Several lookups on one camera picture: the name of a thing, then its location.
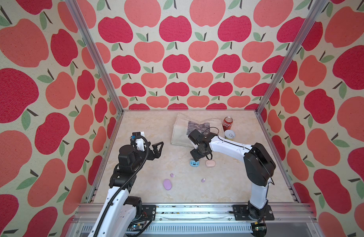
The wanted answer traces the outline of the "pink earbud charging case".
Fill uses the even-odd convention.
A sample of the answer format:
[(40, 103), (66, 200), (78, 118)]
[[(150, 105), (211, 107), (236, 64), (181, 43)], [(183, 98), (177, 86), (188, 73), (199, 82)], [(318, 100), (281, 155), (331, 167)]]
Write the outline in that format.
[(206, 167), (211, 168), (216, 166), (216, 162), (214, 160), (207, 160), (205, 162)]

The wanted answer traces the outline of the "blue earbud charging case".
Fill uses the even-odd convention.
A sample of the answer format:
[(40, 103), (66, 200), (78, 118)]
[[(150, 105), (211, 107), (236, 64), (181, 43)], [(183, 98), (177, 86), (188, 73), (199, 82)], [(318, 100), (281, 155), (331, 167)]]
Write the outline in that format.
[(194, 159), (190, 160), (190, 166), (198, 167), (200, 165), (199, 161), (195, 161)]

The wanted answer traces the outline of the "purple earbud charging case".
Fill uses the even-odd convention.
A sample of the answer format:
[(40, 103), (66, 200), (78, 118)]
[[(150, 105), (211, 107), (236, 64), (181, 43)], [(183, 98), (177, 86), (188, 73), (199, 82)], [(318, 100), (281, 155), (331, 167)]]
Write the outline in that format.
[(172, 182), (170, 179), (165, 179), (163, 181), (163, 187), (165, 190), (171, 190), (172, 189)]

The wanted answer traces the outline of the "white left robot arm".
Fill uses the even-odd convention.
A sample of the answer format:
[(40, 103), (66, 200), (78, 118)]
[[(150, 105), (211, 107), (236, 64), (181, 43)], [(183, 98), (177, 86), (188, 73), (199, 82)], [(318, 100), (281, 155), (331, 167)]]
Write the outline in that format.
[(143, 205), (140, 197), (130, 196), (130, 191), (145, 162), (160, 158), (163, 146), (163, 142), (152, 145), (137, 139), (119, 149), (118, 164), (90, 237), (137, 237), (150, 226), (156, 206)]

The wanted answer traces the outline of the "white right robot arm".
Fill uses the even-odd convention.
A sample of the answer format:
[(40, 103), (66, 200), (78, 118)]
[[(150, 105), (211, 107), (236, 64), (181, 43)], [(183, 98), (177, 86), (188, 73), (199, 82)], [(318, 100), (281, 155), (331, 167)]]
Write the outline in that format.
[(197, 162), (205, 157), (212, 159), (218, 152), (243, 161), (248, 179), (252, 183), (251, 197), (243, 214), (251, 220), (260, 221), (267, 214), (269, 186), (274, 184), (273, 175), (276, 169), (274, 160), (261, 143), (245, 145), (220, 137), (216, 133), (203, 134), (197, 129), (188, 135), (194, 146), (190, 154)]

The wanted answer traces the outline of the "yellow can white lid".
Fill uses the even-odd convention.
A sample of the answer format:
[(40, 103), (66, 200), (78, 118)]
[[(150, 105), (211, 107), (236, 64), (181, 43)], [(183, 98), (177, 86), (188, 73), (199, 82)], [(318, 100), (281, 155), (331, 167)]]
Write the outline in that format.
[(227, 129), (224, 132), (224, 135), (225, 135), (225, 138), (227, 140), (234, 140), (234, 138), (235, 138), (235, 132), (233, 130), (230, 130), (230, 129)]

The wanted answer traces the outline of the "red cola can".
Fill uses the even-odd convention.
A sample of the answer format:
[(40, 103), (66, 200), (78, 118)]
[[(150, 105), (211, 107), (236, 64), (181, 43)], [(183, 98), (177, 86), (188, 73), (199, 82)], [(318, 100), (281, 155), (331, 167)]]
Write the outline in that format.
[(229, 116), (225, 117), (223, 120), (223, 123), (222, 123), (223, 130), (224, 131), (230, 130), (232, 127), (232, 124), (233, 124), (233, 118), (229, 117)]

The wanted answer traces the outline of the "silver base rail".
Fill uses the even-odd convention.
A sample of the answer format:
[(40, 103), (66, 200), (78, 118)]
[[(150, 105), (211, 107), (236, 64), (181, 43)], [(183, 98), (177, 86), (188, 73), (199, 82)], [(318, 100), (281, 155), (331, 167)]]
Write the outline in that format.
[[(322, 237), (308, 204), (271, 202), (265, 218), (268, 237)], [(143, 237), (250, 237), (251, 221), (236, 220), (233, 203), (159, 203), (154, 220)], [(81, 204), (72, 218), (67, 237), (87, 237), (102, 204)]]

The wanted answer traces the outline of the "left aluminium frame post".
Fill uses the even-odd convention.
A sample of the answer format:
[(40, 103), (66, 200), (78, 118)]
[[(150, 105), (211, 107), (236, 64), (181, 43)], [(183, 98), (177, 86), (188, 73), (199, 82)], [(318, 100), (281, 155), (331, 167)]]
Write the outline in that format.
[(74, 20), (76, 26), (79, 29), (82, 39), (85, 42), (85, 44), (89, 50), (89, 53), (96, 66), (96, 69), (97, 69), (98, 73), (100, 74), (106, 89), (108, 90), (108, 94), (111, 97), (113, 104), (118, 111), (118, 114), (120, 116), (123, 115), (124, 110), (123, 110), (121, 102), (118, 98), (118, 95), (116, 94), (111, 77), (110, 77), (108, 71), (106, 70), (106, 67), (103, 63), (103, 59), (90, 34), (89, 28), (87, 26), (87, 23), (84, 20), (83, 13), (82, 13), (77, 1), (65, 1), (65, 2), (67, 4), (67, 7), (70, 11), (71, 16), (73, 17), (73, 20)]

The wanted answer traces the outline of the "aluminium frame post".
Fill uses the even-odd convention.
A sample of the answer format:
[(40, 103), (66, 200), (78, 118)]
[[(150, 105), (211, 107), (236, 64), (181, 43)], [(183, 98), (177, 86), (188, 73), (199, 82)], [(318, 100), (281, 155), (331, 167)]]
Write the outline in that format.
[(297, 33), (296, 38), (292, 42), (291, 47), (288, 49), (287, 54), (285, 55), (277, 73), (273, 77), (267, 91), (265, 92), (264, 96), (262, 97), (255, 113), (257, 116), (260, 116), (263, 109), (265, 108), (267, 102), (270, 100), (271, 95), (273, 94), (274, 90), (277, 87), (277, 84), (282, 79), (283, 75), (285, 74), (286, 70), (290, 66), (292, 60), (294, 59), (296, 53), (301, 48), (304, 40), (306, 39), (307, 35), (309, 34), (310, 30), (312, 29), (314, 23), (316, 22), (317, 18), (320, 16), (322, 10), (326, 7), (329, 1), (325, 0), (318, 0), (315, 1), (312, 8), (309, 10), (309, 13), (304, 20), (302, 27), (300, 28), (299, 32)]
[(83, 13), (82, 13), (77, 1), (65, 1), (65, 2), (67, 4), (67, 7), (70, 11), (71, 16), (73, 17), (73, 20), (74, 20), (76, 26), (79, 29), (82, 39), (85, 42), (85, 44), (89, 50), (89, 53), (96, 66), (96, 69), (97, 69), (98, 73), (100, 74), (106, 89), (108, 90), (108, 94), (111, 97), (113, 104), (118, 111), (118, 114), (120, 116), (123, 115), (124, 110), (123, 110), (121, 102), (118, 98), (118, 95), (116, 94), (111, 77), (110, 77), (108, 71), (106, 70), (106, 67), (103, 63), (103, 59), (90, 34), (89, 28), (87, 26), (87, 23), (84, 20)]

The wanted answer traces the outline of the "right aluminium frame post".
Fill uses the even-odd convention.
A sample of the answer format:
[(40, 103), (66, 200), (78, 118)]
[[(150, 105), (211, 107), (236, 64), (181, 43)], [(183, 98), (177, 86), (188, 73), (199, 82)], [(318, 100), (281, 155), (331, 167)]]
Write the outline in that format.
[(312, 29), (314, 23), (316, 22), (317, 18), (320, 16), (322, 10), (326, 7), (329, 1), (325, 0), (318, 0), (315, 1), (312, 8), (309, 10), (309, 13), (304, 20), (302, 27), (300, 28), (299, 32), (297, 33), (296, 38), (292, 42), (291, 47), (288, 49), (287, 54), (285, 55), (277, 73), (273, 77), (267, 91), (265, 92), (264, 96), (262, 97), (255, 113), (257, 116), (260, 116), (263, 109), (265, 108), (267, 102), (270, 100), (271, 95), (273, 94), (274, 90), (277, 87), (277, 84), (282, 79), (283, 75), (285, 74), (286, 70), (290, 66), (292, 60), (294, 59), (296, 53), (301, 48), (304, 40), (306, 39), (307, 35), (309, 34), (310, 30)]

